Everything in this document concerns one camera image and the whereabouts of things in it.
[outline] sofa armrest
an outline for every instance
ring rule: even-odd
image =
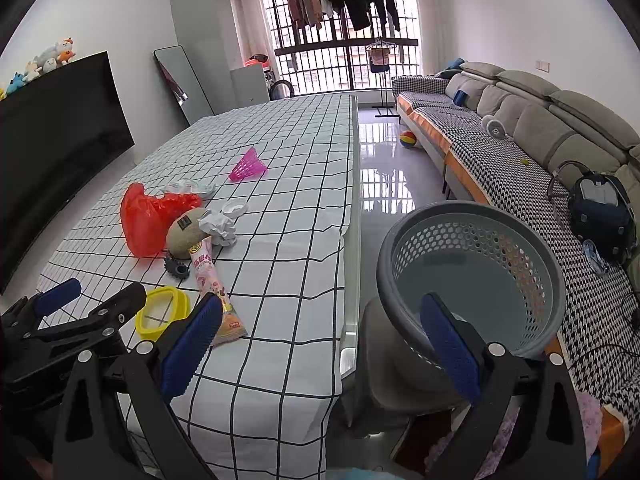
[[[447,79],[431,75],[399,75],[391,78],[391,88],[396,99],[400,92],[444,94],[447,84]]]

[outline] yellow cookie cutter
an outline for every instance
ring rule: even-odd
[[[143,326],[143,319],[148,315],[153,303],[158,300],[159,296],[170,295],[172,297],[172,308],[169,313],[169,319],[167,323],[162,323],[156,328],[147,328]],[[136,314],[136,332],[140,334],[140,338],[145,340],[157,341],[162,335],[162,332],[169,326],[170,323],[177,319],[184,319],[189,315],[190,310],[189,297],[181,290],[178,290],[174,286],[161,286],[150,290],[146,294],[145,306]]]

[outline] pink shuttlecock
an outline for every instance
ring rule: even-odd
[[[251,148],[236,164],[229,175],[231,182],[237,182],[248,176],[258,175],[267,171],[267,167],[258,158],[255,148]]]

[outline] pink food package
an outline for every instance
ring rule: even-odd
[[[193,268],[196,273],[198,289],[202,295],[213,292],[222,300],[222,324],[218,333],[211,342],[211,346],[217,346],[228,341],[246,335],[246,329],[236,314],[229,297],[225,292],[225,287],[218,279],[216,267],[211,259],[211,238],[205,238],[189,249]]]

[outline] basket rim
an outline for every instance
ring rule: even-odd
[[[549,273],[552,286],[554,283],[559,284],[558,290],[553,290],[552,301],[552,309],[556,309],[558,314],[550,317],[542,332],[533,342],[524,345],[518,352],[514,352],[514,355],[525,358],[539,356],[553,339],[553,336],[556,335],[564,319],[564,313],[566,311],[566,286],[562,269],[551,248],[549,248],[537,232],[519,218],[491,205],[467,202],[464,200],[436,202],[408,213],[393,225],[382,242],[376,267],[378,295],[380,296],[380,302],[385,309],[387,317],[405,341],[416,351],[430,352],[433,355],[433,346],[431,346],[422,327],[416,322],[398,291],[392,273],[392,256],[394,248],[402,239],[402,236],[418,222],[432,218],[433,216],[451,213],[485,216],[486,218],[510,227],[527,240],[538,252]]]

